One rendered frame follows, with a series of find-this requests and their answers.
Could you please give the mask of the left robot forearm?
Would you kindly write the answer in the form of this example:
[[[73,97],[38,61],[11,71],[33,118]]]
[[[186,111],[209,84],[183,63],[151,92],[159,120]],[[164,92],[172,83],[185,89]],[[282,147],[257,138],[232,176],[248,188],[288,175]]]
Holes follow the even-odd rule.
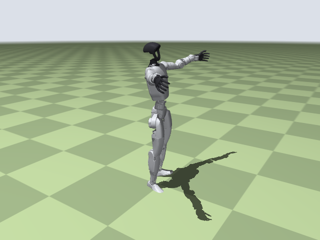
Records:
[[[193,62],[193,61],[198,61],[199,60],[199,56],[195,56],[190,54],[189,56],[180,59],[181,61],[184,62],[184,65],[186,66],[188,63]]]

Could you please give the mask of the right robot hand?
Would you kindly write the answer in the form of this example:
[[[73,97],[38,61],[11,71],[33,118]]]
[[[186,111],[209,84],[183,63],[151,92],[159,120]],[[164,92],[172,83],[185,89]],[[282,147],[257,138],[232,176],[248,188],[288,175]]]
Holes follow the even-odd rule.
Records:
[[[157,90],[158,90],[160,93],[162,93],[162,94],[164,94],[164,92],[161,91],[160,89],[162,89],[162,90],[164,90],[164,91],[167,91],[167,90],[164,89],[162,86],[164,86],[164,87],[166,87],[166,88],[169,88],[168,86],[164,85],[162,82],[170,85],[170,83],[167,82],[167,81],[165,81],[165,80],[163,80],[163,78],[168,78],[168,76],[167,76],[167,75],[162,75],[162,76],[160,76],[159,74],[157,74],[157,75],[154,77],[154,79],[153,79],[153,82],[155,83],[155,87],[156,87]],[[161,85],[162,85],[162,86],[161,86]]]

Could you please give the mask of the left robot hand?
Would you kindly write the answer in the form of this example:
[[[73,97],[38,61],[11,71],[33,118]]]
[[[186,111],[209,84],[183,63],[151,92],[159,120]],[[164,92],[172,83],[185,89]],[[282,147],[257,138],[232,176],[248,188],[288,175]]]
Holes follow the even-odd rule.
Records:
[[[207,61],[208,60],[205,60],[205,59],[209,59],[207,57],[209,57],[209,55],[205,55],[205,54],[210,54],[210,53],[203,53],[203,52],[206,52],[206,50],[203,50],[202,52],[200,52],[199,54],[195,54],[194,56],[199,56],[198,60],[199,61]],[[195,60],[195,61],[198,61],[198,60]]]

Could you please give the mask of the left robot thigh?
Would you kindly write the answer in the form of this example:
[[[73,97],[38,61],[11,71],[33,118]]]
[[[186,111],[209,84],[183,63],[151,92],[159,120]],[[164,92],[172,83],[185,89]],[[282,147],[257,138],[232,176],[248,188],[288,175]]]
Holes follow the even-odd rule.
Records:
[[[172,117],[171,117],[170,110],[166,109],[166,115],[162,121],[164,126],[164,142],[163,142],[163,148],[164,148],[169,141],[171,130],[172,130]]]

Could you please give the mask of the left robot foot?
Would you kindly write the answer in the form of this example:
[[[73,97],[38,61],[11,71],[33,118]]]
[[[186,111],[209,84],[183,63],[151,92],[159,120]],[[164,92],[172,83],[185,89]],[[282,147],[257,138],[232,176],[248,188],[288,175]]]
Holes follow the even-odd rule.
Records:
[[[161,169],[161,171],[158,171],[157,176],[166,176],[166,175],[171,175],[173,173],[172,170],[167,170],[167,169]]]

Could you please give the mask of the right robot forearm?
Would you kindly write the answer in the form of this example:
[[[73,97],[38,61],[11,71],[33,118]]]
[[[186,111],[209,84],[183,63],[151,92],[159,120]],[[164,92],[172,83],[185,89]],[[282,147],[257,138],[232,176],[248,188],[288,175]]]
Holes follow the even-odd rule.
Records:
[[[152,84],[152,85],[155,85],[155,83],[154,83],[154,78],[155,78],[157,75],[160,75],[160,74],[155,73],[155,74],[153,74],[153,75],[150,75],[150,76],[148,77],[148,83],[149,83],[149,84]],[[161,75],[160,75],[160,76],[161,76]]]

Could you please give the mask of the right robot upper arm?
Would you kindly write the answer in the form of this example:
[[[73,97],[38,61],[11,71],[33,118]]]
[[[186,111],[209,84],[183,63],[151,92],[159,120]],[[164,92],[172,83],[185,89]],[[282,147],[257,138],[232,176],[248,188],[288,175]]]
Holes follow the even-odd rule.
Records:
[[[154,75],[156,72],[154,72],[153,70],[150,70],[150,69],[148,69],[148,71],[146,72],[146,75],[145,75],[145,79],[147,80],[147,82],[148,82],[148,78],[149,78],[149,76],[150,75]],[[151,84],[151,83],[148,83],[149,85],[151,85],[151,86],[155,86],[155,84],[153,85],[153,84]]]

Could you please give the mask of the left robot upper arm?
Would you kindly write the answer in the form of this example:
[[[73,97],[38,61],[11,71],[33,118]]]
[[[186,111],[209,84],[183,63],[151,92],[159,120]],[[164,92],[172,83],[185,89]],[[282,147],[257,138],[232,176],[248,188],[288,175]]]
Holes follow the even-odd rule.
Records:
[[[164,64],[166,70],[182,69],[185,65],[185,63],[180,59],[178,59],[175,63],[165,61],[162,61],[160,63]]]

